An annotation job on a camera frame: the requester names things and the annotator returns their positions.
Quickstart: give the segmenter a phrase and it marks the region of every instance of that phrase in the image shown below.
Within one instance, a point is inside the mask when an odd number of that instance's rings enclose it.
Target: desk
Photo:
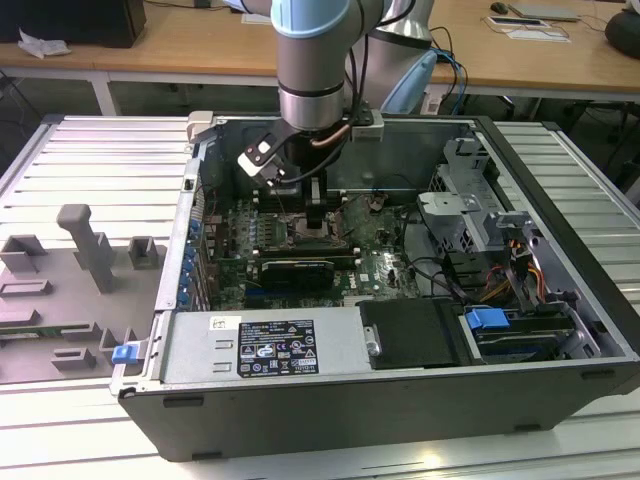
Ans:
[[[608,20],[619,4],[586,0],[536,0],[562,4],[584,15]],[[601,32],[583,23],[562,23],[571,43],[512,40],[493,32],[482,18],[489,0],[439,0],[431,27],[444,25],[453,36],[457,58],[469,71],[467,93],[585,100],[640,101],[640,61],[611,47]],[[109,82],[170,82],[276,86],[276,35],[267,25],[241,23],[241,16],[145,6],[146,31],[133,48],[71,45],[65,57],[39,60],[16,45],[0,45],[0,67],[7,75],[86,80],[100,109],[118,107]],[[599,28],[604,23],[587,18]],[[446,37],[436,38],[446,48]],[[432,85],[441,90],[453,80],[448,65],[438,65]]]

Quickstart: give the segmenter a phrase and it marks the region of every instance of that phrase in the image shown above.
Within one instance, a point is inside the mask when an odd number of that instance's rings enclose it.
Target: blue tab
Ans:
[[[501,308],[474,308],[465,315],[472,330],[476,328],[509,328],[509,319]]]
[[[114,365],[135,365],[138,363],[138,345],[118,345],[113,349],[111,362]]]

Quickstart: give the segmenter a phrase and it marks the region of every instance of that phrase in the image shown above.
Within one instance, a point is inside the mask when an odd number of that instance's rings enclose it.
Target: floor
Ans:
[[[20,91],[40,114],[99,115],[93,90],[87,82],[46,79],[17,79]],[[113,84],[114,94],[124,115],[187,115],[194,110],[219,112],[277,112],[278,96],[271,87],[234,86],[180,86],[178,92],[167,84],[140,84],[118,82]],[[441,107],[448,113],[455,101],[450,99]],[[516,119],[526,108],[526,99],[515,99]],[[565,114],[569,101],[545,100],[536,120],[558,123],[568,128],[572,118]],[[494,120],[504,120],[506,108],[495,97],[470,98],[466,112],[470,115],[488,115]],[[627,130],[635,126],[637,119],[629,117]],[[571,131],[573,141],[599,166],[607,163],[616,147],[608,136],[613,125],[619,125],[617,112],[588,110]],[[10,86],[0,98],[0,173],[18,154],[30,134],[38,125],[38,117]],[[640,129],[627,136],[616,154],[608,174],[616,178],[624,162],[631,161],[640,152]]]

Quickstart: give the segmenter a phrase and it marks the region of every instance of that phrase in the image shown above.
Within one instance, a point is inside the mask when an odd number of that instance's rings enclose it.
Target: table leg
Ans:
[[[104,116],[117,116],[122,115],[120,112],[120,106],[115,97],[111,93],[109,87],[109,76],[104,72],[95,72],[89,80],[93,85],[93,91],[96,94],[98,105],[100,106],[100,112]]]

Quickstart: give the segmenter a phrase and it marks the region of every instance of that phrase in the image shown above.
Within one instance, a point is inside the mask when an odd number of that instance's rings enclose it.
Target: power supply label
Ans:
[[[318,373],[313,320],[241,323],[238,375],[243,378]]]

